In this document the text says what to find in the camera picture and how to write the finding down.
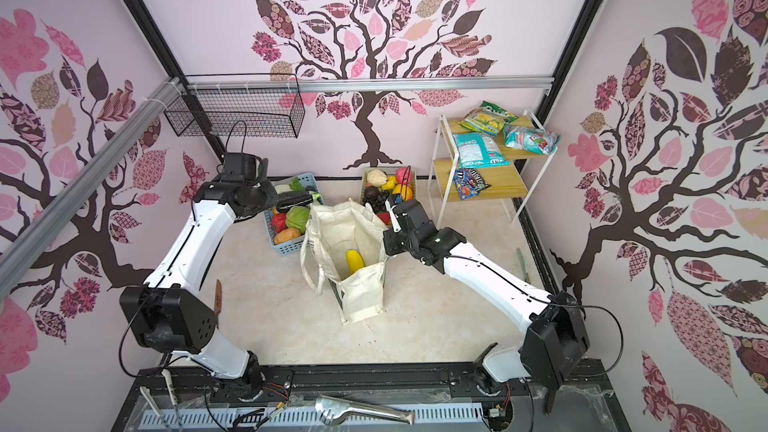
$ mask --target wire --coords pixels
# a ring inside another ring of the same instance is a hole
[[[613,370],[616,367],[616,365],[619,363],[619,360],[621,360],[621,355],[624,352],[624,330],[621,328],[621,323],[619,322],[619,319],[616,318],[616,316],[614,315],[613,312],[609,311],[605,307],[601,307],[600,305],[566,305],[566,304],[554,304],[552,302],[546,302],[546,301],[541,300],[540,298],[536,298],[533,295],[530,295],[529,293],[527,293],[526,291],[524,291],[523,289],[521,289],[517,285],[511,283],[503,275],[501,275],[498,272],[496,272],[493,268],[489,267],[484,262],[481,262],[479,260],[475,260],[474,258],[470,258],[470,257],[462,257],[461,255],[448,255],[446,258],[463,258],[464,260],[468,260],[470,262],[474,262],[476,264],[482,265],[483,267],[485,267],[489,271],[491,271],[494,274],[496,274],[497,276],[499,276],[506,283],[508,283],[511,286],[513,286],[514,288],[516,288],[518,291],[520,291],[520,293],[528,296],[529,300],[533,300],[533,301],[536,301],[536,302],[541,302],[541,303],[546,304],[546,305],[556,305],[556,306],[562,307],[562,308],[577,308],[577,309],[580,309],[580,310],[581,309],[585,309],[585,308],[596,308],[596,309],[599,309],[601,311],[608,312],[608,315],[614,320],[614,322],[616,322],[617,327],[619,327],[619,341],[620,341],[620,344],[619,344],[619,355],[618,355],[618,357],[616,357],[616,360],[613,362],[613,364],[608,369],[606,369],[603,372],[600,372],[599,374],[590,374],[590,375],[571,374],[571,376],[573,376],[573,377],[581,377],[581,378],[600,377],[601,375],[606,375],[608,372]]]

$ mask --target tree trunk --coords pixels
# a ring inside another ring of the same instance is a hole
[[[368,118],[368,116],[371,115],[371,112],[376,109],[376,106],[379,104],[379,100],[388,93],[389,91],[379,93],[362,92],[362,106],[360,107],[360,111],[357,113],[357,117],[355,118],[354,123],[355,127],[357,127],[357,129],[362,132],[362,136],[366,139],[368,149],[359,159],[355,160],[353,164],[345,167],[344,170],[353,167],[359,167],[366,162],[370,163],[371,167],[378,166],[379,162],[385,164],[402,164],[402,161],[389,158],[387,154],[381,151],[382,143],[379,140],[379,137],[373,131],[373,124]]]

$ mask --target canvas bag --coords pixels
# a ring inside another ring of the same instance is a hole
[[[340,290],[341,320],[344,325],[384,312],[384,231],[388,227],[369,205],[349,200],[337,206],[312,204],[306,234],[301,245],[301,270],[306,283],[322,294],[326,278]],[[317,283],[306,269],[306,250],[312,251],[320,272]],[[365,267],[350,275],[348,250],[357,250]]]

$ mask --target cabbage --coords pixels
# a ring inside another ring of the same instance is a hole
[[[286,214],[286,225],[298,228],[301,235],[306,232],[306,221],[310,220],[310,210],[308,207],[296,206]]]

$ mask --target bag handle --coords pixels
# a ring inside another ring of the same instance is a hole
[[[306,270],[306,245],[309,243],[309,240],[310,235],[305,233],[304,240],[301,243],[301,252],[299,253],[301,271],[304,274],[304,280],[306,280],[306,283],[310,285],[310,288],[314,291],[315,295],[322,295],[322,286],[326,281],[326,275],[322,271],[322,267],[318,266],[320,271],[317,274],[317,284],[315,284],[315,282],[312,280],[312,277],[310,277],[310,273]]]

